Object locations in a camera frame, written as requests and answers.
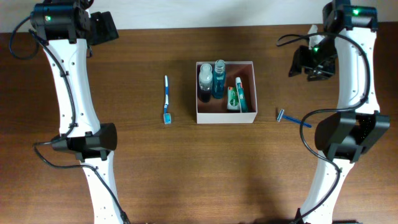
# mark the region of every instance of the green light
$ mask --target green light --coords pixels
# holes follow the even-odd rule
[[[353,14],[354,14],[355,16],[359,15],[359,9],[354,9],[354,10],[353,10]]]

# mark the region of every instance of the wooden table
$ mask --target wooden table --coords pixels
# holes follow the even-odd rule
[[[93,47],[87,64],[91,95],[99,120],[118,129],[114,174],[131,221],[275,223],[270,220],[294,217],[317,160],[301,143],[296,124],[275,121],[275,109],[301,118],[334,108],[338,99],[337,75],[312,83],[304,75],[287,76],[299,44],[277,48],[275,42],[309,27],[121,30],[120,39]],[[351,171],[336,220],[398,220],[397,35],[398,24],[381,24],[374,52],[377,99],[382,114],[391,116],[391,128]],[[17,38],[17,52],[32,50],[28,34]],[[83,171],[50,168],[30,148],[58,133],[49,63],[41,51],[33,60],[13,59],[8,40],[9,34],[0,35],[0,222],[92,223]],[[254,62],[254,124],[196,124],[195,62],[220,58]],[[162,119],[164,75],[170,81],[170,126]],[[313,146],[314,128],[305,134]],[[78,163],[49,147],[41,151],[56,164]]]

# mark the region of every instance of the blue razor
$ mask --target blue razor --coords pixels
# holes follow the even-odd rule
[[[163,113],[163,120],[164,124],[171,124],[172,123],[172,115],[167,113],[167,107],[169,107],[169,80],[167,75],[164,76],[164,86],[165,86],[165,102],[164,102],[164,113]]]
[[[281,119],[284,118],[284,119],[286,119],[286,120],[288,120],[288,121],[291,121],[291,122],[293,122],[293,123],[301,124],[301,120],[292,118],[292,117],[290,117],[290,116],[286,116],[286,115],[284,115],[284,113],[285,113],[285,110],[281,109],[280,112],[279,112],[279,114],[278,114],[278,118],[276,119],[278,122],[280,122]],[[308,127],[308,128],[312,128],[312,125],[311,125],[311,124],[304,123],[303,125],[306,126],[306,127]]]

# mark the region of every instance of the box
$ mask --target box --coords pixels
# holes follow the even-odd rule
[[[215,62],[197,62],[197,123],[198,124],[243,124],[253,123],[257,116],[257,96],[256,82],[254,81],[253,62],[226,62],[226,81],[224,86],[224,97],[215,99],[213,96],[207,103],[200,101],[198,97],[199,83],[198,76],[200,67],[204,63],[209,63],[213,69]],[[228,111],[226,108],[229,86],[235,85],[235,78],[241,77],[244,96],[248,104],[249,113],[239,113]]]

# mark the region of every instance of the open box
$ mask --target open box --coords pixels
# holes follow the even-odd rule
[[[197,62],[197,123],[198,124],[238,124],[253,123],[257,116],[256,82],[254,81],[253,62],[225,62],[226,80],[224,86],[224,97],[215,99],[213,96],[207,103],[202,102],[198,97],[199,83],[198,76],[200,67],[209,63],[213,69],[215,62]],[[240,77],[243,84],[244,96],[248,105],[248,113],[239,113],[227,110],[227,91],[229,86],[235,85],[235,78]]]

